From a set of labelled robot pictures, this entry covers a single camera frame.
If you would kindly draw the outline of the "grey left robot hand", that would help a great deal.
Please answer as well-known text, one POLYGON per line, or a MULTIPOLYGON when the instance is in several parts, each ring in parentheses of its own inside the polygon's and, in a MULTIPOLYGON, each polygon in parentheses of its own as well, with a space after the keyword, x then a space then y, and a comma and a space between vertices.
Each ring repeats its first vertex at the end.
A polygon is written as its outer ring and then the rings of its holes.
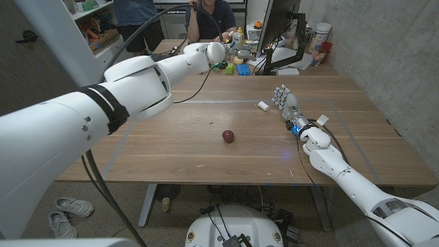
POLYGON ((237 57, 238 59, 243 60, 256 60, 252 45, 236 43, 233 41, 231 43, 224 44, 224 48, 226 50, 226 58, 237 57))

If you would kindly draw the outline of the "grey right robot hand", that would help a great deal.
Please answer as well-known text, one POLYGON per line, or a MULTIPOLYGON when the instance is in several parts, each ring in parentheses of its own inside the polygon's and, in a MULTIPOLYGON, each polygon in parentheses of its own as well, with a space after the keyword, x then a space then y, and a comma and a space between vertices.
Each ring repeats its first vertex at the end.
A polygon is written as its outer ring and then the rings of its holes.
POLYGON ((272 102, 278 107, 285 119, 286 128, 294 134, 298 134, 309 124, 307 118, 301 112, 296 96, 284 84, 276 87, 272 102))

